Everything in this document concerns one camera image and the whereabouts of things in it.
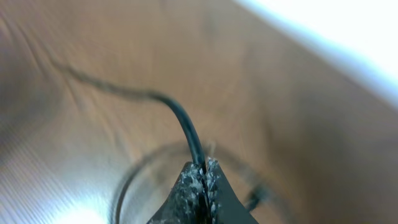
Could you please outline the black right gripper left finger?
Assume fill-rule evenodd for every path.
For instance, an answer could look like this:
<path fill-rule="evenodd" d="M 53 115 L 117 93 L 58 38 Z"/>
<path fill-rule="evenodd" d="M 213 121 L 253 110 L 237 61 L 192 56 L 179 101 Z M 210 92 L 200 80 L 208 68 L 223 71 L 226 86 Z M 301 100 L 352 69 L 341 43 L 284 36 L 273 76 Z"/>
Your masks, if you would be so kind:
<path fill-rule="evenodd" d="M 204 187 L 199 168 L 187 162 L 169 196 L 148 223 L 201 223 L 206 217 L 204 207 Z"/>

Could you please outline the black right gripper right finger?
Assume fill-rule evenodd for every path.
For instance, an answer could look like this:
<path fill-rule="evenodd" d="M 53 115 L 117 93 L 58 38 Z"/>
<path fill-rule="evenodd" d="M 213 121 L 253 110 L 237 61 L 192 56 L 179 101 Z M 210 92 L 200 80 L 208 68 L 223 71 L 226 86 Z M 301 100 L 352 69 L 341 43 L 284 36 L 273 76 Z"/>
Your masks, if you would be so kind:
<path fill-rule="evenodd" d="M 258 224 L 229 184 L 219 162 L 208 158 L 205 174 L 208 220 L 212 224 Z"/>

